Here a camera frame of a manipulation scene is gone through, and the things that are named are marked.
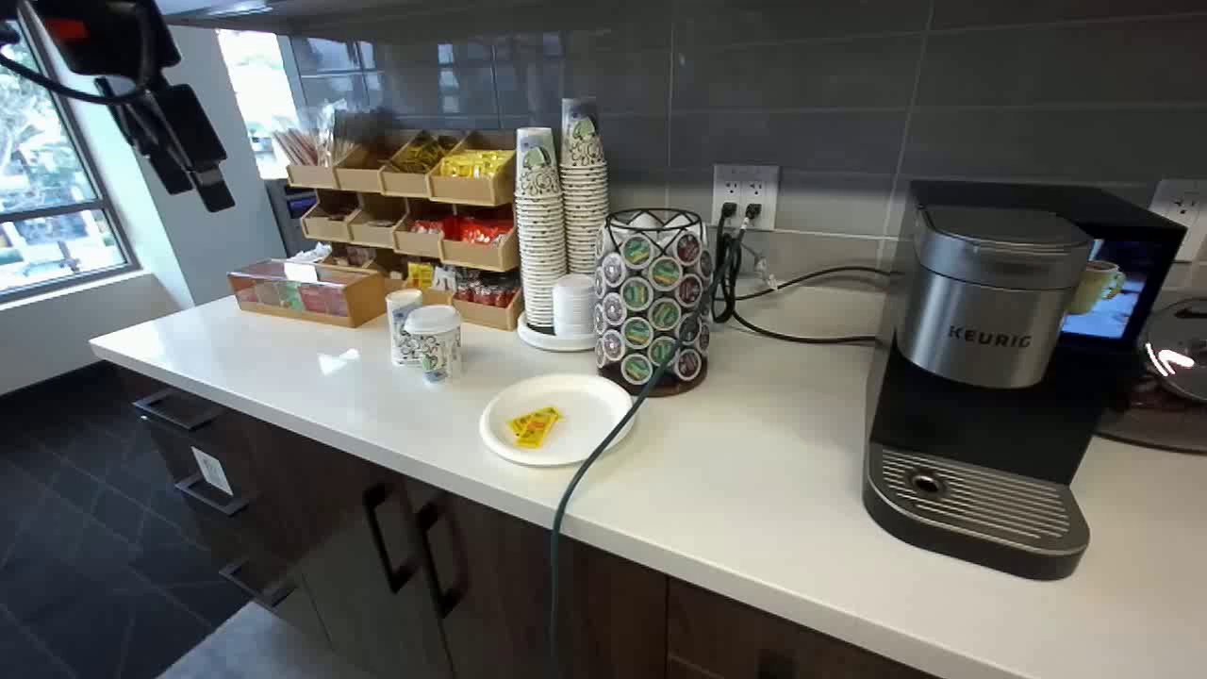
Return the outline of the white round plate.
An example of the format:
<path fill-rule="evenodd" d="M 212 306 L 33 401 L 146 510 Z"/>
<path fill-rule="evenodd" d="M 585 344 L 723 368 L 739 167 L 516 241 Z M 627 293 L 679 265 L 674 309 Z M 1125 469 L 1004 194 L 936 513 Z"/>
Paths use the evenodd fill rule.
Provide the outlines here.
<path fill-rule="evenodd" d="M 546 372 L 502 389 L 480 416 L 480 438 L 525 469 L 581 464 L 609 433 L 627 438 L 633 394 L 598 372 Z"/>

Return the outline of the Keurig coffee machine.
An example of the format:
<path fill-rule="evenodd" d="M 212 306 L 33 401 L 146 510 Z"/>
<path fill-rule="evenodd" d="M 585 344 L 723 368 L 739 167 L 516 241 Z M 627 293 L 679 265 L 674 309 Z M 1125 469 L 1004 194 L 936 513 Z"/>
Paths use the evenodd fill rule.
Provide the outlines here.
<path fill-rule="evenodd" d="M 1181 241 L 1106 189 L 916 182 L 873 357 L 867 516 L 989 568 L 1075 574 L 1070 479 Z"/>

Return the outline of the patterned paper cup without lid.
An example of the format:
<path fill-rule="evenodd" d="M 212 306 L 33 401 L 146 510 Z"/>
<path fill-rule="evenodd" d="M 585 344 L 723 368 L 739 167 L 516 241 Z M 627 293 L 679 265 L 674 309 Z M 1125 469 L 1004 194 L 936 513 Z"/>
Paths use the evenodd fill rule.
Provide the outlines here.
<path fill-rule="evenodd" d="M 412 367 L 412 334 L 409 334 L 409 318 L 423 306 L 423 293 L 417 285 L 402 285 L 386 296 L 386 319 L 389 319 L 389 357 L 395 367 Z"/>

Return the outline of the patterned cup with white lid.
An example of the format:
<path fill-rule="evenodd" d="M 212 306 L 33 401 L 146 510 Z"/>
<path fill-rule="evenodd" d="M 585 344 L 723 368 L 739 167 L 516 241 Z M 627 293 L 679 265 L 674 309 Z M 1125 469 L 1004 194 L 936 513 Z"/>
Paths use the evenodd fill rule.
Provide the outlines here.
<path fill-rule="evenodd" d="M 452 306 L 423 306 L 404 319 L 420 372 L 437 384 L 462 360 L 462 311 Z"/>

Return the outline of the wooden tea bag box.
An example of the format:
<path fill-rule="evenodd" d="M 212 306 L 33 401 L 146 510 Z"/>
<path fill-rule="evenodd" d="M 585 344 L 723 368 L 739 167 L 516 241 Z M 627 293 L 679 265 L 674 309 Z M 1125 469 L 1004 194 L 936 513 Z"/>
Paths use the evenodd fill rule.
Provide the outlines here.
<path fill-rule="evenodd" d="M 227 283 L 243 309 L 268 318 L 358 328 L 386 311 L 378 271 L 320 266 L 314 279 L 292 279 L 285 259 L 258 259 L 233 266 Z"/>

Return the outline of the K-cup pod carousel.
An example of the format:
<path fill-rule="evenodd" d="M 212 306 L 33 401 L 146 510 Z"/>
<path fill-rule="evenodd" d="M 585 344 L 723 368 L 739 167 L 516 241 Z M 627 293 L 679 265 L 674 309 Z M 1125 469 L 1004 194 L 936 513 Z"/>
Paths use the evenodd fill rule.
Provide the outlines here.
<path fill-rule="evenodd" d="M 656 394 L 707 381 L 710 233 L 698 210 L 624 206 L 598 259 L 598 368 Z"/>

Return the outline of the wooden condiment organizer rack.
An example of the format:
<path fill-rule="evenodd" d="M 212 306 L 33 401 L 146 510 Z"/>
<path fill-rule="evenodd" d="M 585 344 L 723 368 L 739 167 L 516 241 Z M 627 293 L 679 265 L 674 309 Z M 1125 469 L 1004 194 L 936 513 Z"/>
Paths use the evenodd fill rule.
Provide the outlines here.
<path fill-rule="evenodd" d="M 341 114 L 325 134 L 275 134 L 320 279 L 378 279 L 452 303 L 471 323 L 520 319 L 516 156 L 480 133 L 402 128 L 386 110 Z"/>

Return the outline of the yellow packet on plate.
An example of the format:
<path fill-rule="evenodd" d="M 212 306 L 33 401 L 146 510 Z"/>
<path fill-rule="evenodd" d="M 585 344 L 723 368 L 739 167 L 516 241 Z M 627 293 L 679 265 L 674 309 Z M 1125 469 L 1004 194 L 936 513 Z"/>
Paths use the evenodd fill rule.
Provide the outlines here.
<path fill-rule="evenodd" d="M 511 423 L 511 433 L 520 448 L 541 448 L 546 433 L 561 423 L 557 407 L 535 407 Z"/>

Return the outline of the tall stack of paper cups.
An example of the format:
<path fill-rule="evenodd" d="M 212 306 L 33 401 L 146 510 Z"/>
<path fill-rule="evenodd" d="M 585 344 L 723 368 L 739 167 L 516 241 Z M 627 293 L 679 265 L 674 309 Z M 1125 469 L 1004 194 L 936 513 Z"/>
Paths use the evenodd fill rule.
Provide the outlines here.
<path fill-rule="evenodd" d="M 520 237 L 525 323 L 556 323 L 556 279 L 566 271 L 561 172 L 552 128 L 516 133 L 512 220 Z"/>

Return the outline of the wall power outlet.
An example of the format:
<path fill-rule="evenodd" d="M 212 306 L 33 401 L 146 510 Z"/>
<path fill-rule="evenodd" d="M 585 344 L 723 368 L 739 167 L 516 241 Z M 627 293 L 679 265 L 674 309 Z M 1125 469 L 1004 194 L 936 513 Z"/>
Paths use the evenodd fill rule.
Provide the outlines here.
<path fill-rule="evenodd" d="M 736 206 L 736 220 L 747 220 L 747 206 L 757 206 L 756 225 L 771 228 L 779 222 L 779 186 L 779 167 L 718 167 L 715 210 Z"/>

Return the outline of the stack of white lids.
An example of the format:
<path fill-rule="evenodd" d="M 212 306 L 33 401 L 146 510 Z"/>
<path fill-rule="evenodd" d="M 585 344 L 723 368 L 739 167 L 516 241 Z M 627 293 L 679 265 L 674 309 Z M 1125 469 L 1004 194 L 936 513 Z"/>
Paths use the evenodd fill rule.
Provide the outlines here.
<path fill-rule="evenodd" d="M 591 332 L 591 306 L 598 306 L 598 279 L 591 274 L 561 274 L 556 283 L 556 332 L 557 334 L 588 334 Z"/>

